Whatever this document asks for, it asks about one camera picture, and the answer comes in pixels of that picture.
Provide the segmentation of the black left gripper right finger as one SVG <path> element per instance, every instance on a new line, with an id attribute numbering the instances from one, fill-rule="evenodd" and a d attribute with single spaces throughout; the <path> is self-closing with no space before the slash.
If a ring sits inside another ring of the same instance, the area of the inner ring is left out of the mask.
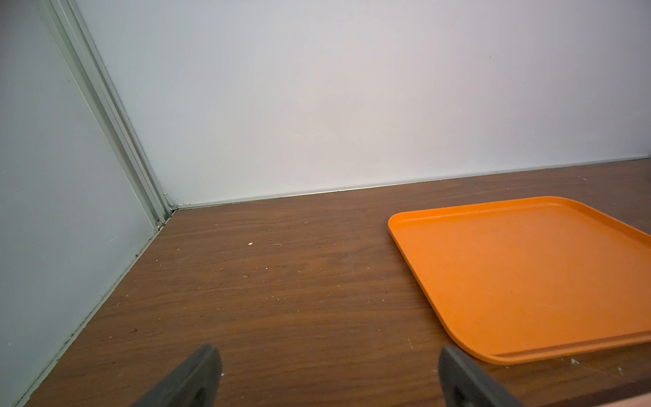
<path id="1" fill-rule="evenodd" d="M 520 400 L 456 346 L 442 348 L 438 359 L 438 373 L 447 407 L 523 406 Z"/>

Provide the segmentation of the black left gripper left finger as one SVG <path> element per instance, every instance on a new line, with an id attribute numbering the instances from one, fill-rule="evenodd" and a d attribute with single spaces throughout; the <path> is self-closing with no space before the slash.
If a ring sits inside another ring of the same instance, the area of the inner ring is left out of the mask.
<path id="1" fill-rule="evenodd" d="M 133 407 L 208 406 L 215 403 L 222 375 L 220 353 L 204 345 L 164 377 Z"/>

